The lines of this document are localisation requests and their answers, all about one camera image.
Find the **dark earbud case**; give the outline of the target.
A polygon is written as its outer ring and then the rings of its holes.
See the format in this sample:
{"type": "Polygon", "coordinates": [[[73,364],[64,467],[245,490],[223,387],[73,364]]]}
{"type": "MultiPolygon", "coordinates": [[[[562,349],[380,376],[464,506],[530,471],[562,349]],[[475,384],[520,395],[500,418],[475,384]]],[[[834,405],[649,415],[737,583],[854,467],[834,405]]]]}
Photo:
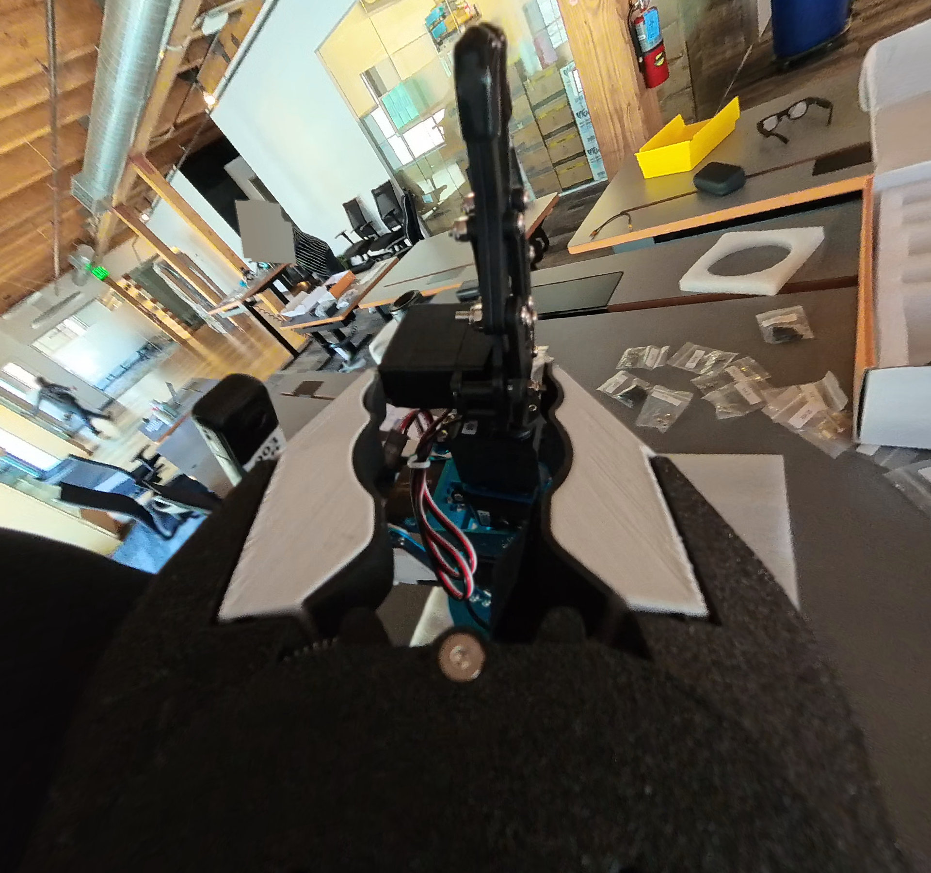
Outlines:
{"type": "Polygon", "coordinates": [[[721,197],[742,189],[747,182],[746,170],[731,163],[711,161],[692,176],[692,184],[698,193],[721,197]]]}

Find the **blue black toy robot arm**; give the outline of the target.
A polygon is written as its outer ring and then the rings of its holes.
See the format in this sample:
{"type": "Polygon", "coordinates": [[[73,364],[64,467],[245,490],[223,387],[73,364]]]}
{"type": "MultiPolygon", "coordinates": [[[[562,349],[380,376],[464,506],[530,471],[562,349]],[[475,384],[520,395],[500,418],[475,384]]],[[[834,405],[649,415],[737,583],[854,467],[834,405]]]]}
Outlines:
{"type": "Polygon", "coordinates": [[[453,237],[471,245],[477,298],[413,305],[378,369],[405,410],[388,436],[419,434],[407,460],[413,519],[447,597],[498,642],[535,638],[551,611],[582,614],[592,592],[556,548],[546,512],[572,450],[553,418],[563,391],[538,355],[527,195],[508,126],[504,31],[481,21],[453,49],[470,194],[453,237]]]}

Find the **clear bag with black part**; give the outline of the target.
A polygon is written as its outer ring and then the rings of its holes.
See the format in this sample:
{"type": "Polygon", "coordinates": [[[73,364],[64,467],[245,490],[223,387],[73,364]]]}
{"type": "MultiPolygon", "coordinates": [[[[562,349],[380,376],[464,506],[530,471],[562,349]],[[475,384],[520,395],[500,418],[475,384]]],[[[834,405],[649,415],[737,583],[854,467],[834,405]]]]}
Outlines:
{"type": "Polygon", "coordinates": [[[756,315],[755,319],[766,344],[792,344],[816,338],[807,314],[800,305],[763,312],[756,315]]]}

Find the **group of clear screw bags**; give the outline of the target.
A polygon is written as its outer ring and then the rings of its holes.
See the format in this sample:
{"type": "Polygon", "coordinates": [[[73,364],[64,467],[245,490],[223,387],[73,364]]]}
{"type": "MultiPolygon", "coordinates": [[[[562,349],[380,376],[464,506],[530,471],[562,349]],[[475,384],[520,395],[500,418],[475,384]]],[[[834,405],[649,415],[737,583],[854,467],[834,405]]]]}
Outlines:
{"type": "Polygon", "coordinates": [[[635,412],[637,426],[659,433],[704,403],[718,422],[760,415],[831,457],[853,445],[850,397],[830,370],[778,385],[751,355],[694,343],[645,345],[627,348],[598,390],[635,412]]]}

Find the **orange white kit box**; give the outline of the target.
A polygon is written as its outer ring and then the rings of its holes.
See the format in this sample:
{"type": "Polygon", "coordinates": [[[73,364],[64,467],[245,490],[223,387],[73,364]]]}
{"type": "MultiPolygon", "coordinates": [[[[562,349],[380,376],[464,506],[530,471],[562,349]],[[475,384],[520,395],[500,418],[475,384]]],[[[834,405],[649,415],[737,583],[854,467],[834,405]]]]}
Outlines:
{"type": "Polygon", "coordinates": [[[863,194],[855,437],[930,447],[930,21],[872,46],[859,76],[873,173],[863,194]]]}

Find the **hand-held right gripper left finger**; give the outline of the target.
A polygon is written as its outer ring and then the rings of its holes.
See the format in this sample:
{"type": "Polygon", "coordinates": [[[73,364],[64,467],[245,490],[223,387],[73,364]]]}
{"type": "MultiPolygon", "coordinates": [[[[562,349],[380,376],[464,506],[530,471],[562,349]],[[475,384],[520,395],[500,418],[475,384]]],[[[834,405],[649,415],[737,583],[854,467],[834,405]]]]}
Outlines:
{"type": "Polygon", "coordinates": [[[394,580],[378,479],[386,402],[358,377],[278,459],[217,612],[221,623],[290,617],[343,623],[376,611],[394,580]]]}

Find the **stack of cardboard boxes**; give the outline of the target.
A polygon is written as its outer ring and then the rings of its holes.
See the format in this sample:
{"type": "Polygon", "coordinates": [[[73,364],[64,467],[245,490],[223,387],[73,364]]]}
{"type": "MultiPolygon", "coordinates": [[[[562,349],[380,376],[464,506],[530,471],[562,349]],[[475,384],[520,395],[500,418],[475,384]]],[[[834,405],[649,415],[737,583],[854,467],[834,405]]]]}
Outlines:
{"type": "Polygon", "coordinates": [[[576,64],[551,64],[527,76],[514,63],[507,77],[510,138],[531,194],[539,198],[606,181],[576,64]]]}

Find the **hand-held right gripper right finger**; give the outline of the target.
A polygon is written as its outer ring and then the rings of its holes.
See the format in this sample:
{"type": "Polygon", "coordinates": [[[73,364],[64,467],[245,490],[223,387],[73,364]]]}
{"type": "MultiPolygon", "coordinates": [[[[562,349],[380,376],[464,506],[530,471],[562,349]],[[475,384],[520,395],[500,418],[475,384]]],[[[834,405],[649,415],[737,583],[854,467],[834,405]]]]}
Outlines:
{"type": "Polygon", "coordinates": [[[654,453],[563,368],[547,370],[553,422],[568,440],[549,501],[555,543],[632,611],[708,615],[654,453]]]}

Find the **silver air duct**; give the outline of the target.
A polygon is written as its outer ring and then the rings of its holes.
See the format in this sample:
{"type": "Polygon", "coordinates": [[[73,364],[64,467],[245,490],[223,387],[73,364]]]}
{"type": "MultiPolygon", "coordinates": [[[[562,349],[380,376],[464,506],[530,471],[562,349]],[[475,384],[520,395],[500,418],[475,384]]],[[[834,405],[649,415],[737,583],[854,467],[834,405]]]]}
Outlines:
{"type": "Polygon", "coordinates": [[[104,0],[82,168],[72,195],[92,217],[112,203],[180,0],[104,0]]]}

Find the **yellow plastic tray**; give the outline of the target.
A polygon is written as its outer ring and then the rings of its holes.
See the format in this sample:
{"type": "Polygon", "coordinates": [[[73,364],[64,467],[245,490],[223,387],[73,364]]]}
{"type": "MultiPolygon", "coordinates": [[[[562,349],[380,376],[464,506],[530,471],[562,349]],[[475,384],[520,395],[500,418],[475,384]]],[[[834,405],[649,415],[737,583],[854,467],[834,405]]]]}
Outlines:
{"type": "Polygon", "coordinates": [[[734,132],[740,114],[736,97],[713,117],[690,125],[677,115],[636,152],[645,180],[694,170],[734,132]]]}

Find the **black eyeglasses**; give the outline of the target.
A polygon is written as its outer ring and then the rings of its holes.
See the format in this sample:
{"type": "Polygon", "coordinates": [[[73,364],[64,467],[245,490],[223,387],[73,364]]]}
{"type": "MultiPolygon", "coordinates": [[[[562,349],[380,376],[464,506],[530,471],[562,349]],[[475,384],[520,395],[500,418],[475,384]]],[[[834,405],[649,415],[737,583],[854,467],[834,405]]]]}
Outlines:
{"type": "Polygon", "coordinates": [[[827,126],[832,123],[834,111],[833,102],[820,96],[811,95],[797,99],[781,110],[769,113],[758,121],[756,125],[757,131],[763,138],[776,139],[783,145],[788,145],[789,137],[785,133],[784,128],[787,127],[789,123],[796,123],[802,120],[808,115],[809,111],[813,109],[823,111],[827,115],[827,126]]]}

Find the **black office chair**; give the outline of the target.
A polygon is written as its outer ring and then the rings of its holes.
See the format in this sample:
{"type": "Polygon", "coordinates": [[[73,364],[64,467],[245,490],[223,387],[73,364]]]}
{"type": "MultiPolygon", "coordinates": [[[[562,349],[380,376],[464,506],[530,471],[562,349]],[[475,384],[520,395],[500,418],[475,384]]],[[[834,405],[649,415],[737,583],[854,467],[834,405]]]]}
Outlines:
{"type": "Polygon", "coordinates": [[[339,234],[348,244],[343,253],[350,266],[365,262],[372,251],[378,233],[366,218],[358,200],[352,199],[343,203],[343,212],[347,218],[348,226],[339,234]]]}
{"type": "Polygon", "coordinates": [[[407,249],[410,247],[405,213],[392,181],[385,181],[371,190],[372,200],[377,213],[386,228],[384,238],[390,240],[390,249],[407,249]]]}

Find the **dark grey desk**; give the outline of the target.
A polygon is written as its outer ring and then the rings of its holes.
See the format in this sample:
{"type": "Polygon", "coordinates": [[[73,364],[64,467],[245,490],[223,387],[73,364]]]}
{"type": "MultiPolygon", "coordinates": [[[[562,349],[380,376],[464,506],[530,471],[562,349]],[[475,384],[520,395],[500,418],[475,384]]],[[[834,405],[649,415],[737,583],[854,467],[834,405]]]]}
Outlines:
{"type": "MultiPolygon", "coordinates": [[[[543,321],[540,341],[580,384],[595,389],[630,346],[688,342],[750,355],[786,386],[834,373],[853,394],[854,287],[788,295],[815,334],[765,344],[757,299],[677,305],[543,321]]],[[[831,659],[866,739],[905,855],[929,871],[929,518],[867,458],[832,458],[761,412],[718,421],[696,400],[666,434],[640,436],[659,453],[784,457],[787,503],[803,614],[831,659]]]]}

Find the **grey desk with wooden edge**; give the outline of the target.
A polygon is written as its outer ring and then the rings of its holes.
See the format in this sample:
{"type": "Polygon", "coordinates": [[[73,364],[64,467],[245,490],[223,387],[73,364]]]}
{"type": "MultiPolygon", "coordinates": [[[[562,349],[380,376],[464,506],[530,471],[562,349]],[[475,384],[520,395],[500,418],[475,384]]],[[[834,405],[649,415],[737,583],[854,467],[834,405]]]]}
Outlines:
{"type": "Polygon", "coordinates": [[[646,239],[677,237],[693,228],[832,199],[865,184],[870,158],[855,165],[836,159],[847,151],[868,151],[869,122],[859,105],[857,73],[810,81],[756,106],[739,101],[736,129],[694,170],[645,180],[635,158],[625,161],[569,240],[569,253],[617,251],[646,239]],[[763,117],[811,95],[833,102],[829,126],[827,115],[813,109],[784,128],[788,145],[758,133],[763,117]],[[696,192],[692,176],[711,161],[743,167],[745,186],[721,197],[696,192]]]}
{"type": "Polygon", "coordinates": [[[424,239],[386,271],[361,298],[358,307],[386,307],[408,287],[425,295],[449,289],[455,277],[473,263],[471,246],[448,233],[424,239]]]}

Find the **grey desk with black pad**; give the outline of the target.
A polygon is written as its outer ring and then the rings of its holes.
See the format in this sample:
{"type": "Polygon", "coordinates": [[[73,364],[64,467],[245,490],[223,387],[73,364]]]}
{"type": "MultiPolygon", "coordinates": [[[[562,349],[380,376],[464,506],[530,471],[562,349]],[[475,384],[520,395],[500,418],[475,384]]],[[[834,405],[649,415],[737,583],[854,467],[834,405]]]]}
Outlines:
{"type": "Polygon", "coordinates": [[[579,262],[540,270],[533,288],[575,278],[623,271],[605,312],[654,309],[680,304],[698,304],[750,297],[730,287],[734,276],[772,269],[788,254],[788,246],[777,242],[748,244],[745,235],[765,234],[770,238],[786,231],[821,228],[823,237],[809,259],[788,278],[780,295],[809,290],[855,286],[858,277],[862,196],[856,192],[837,203],[816,205],[800,212],[765,221],[739,224],[691,237],[660,243],[634,244],[633,251],[618,251],[602,258],[582,256],[579,262]],[[728,242],[727,254],[708,268],[715,287],[704,292],[683,290],[682,276],[721,238],[740,236],[728,242]]]}

